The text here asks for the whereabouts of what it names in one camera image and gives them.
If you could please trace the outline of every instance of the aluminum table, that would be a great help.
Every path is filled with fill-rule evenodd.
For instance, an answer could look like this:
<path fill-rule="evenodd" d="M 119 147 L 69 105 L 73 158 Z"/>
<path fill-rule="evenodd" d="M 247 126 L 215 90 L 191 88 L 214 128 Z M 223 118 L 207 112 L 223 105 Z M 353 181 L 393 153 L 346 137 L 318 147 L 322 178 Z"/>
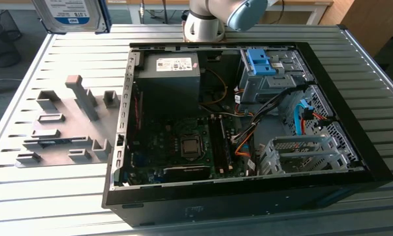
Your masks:
<path fill-rule="evenodd" d="M 393 82 L 350 33 L 337 27 L 267 25 L 229 41 L 305 41 L 393 172 Z M 179 25 L 114 25 L 110 34 L 49 35 L 0 122 L 0 235 L 393 235 L 393 182 L 325 209 L 133 229 L 101 208 L 106 164 L 18 169 L 14 154 L 41 112 L 41 89 L 79 74 L 94 95 L 118 94 L 130 42 L 179 42 Z"/>

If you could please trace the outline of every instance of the hard drive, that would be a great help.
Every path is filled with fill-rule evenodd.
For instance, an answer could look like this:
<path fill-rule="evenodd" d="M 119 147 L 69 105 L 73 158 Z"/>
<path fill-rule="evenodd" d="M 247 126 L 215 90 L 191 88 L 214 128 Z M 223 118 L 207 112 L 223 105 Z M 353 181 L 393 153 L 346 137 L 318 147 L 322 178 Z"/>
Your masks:
<path fill-rule="evenodd" d="M 33 0 L 47 33 L 109 33 L 110 17 L 105 0 Z"/>

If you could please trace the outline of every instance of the blue drive bay latch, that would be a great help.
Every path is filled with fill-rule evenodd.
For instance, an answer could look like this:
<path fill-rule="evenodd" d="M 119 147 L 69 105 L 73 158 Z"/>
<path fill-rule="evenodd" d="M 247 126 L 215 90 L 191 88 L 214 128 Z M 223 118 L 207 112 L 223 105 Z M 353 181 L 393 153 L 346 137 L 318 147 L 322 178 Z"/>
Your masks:
<path fill-rule="evenodd" d="M 263 49 L 247 49 L 247 60 L 253 67 L 254 75 L 275 75 L 275 70 L 269 64 L 269 57 L 265 54 Z"/>

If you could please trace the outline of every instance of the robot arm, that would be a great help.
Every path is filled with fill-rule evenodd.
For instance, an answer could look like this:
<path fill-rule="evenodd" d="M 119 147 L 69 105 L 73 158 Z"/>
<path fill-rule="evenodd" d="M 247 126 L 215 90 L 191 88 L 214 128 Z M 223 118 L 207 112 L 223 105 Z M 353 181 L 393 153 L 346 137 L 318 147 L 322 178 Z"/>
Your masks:
<path fill-rule="evenodd" d="M 191 42 L 219 41 L 223 22 L 237 32 L 250 29 L 278 0 L 190 0 L 183 31 Z"/>

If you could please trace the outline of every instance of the power supply label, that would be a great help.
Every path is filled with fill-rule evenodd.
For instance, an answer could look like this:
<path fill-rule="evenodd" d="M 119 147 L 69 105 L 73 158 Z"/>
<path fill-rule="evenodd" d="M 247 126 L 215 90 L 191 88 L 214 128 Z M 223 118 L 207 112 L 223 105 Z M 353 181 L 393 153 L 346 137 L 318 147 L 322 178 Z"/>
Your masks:
<path fill-rule="evenodd" d="M 89 22 L 85 0 L 45 0 L 53 18 L 66 25 L 83 25 Z"/>
<path fill-rule="evenodd" d="M 191 70 L 190 58 L 158 58 L 155 71 Z"/>

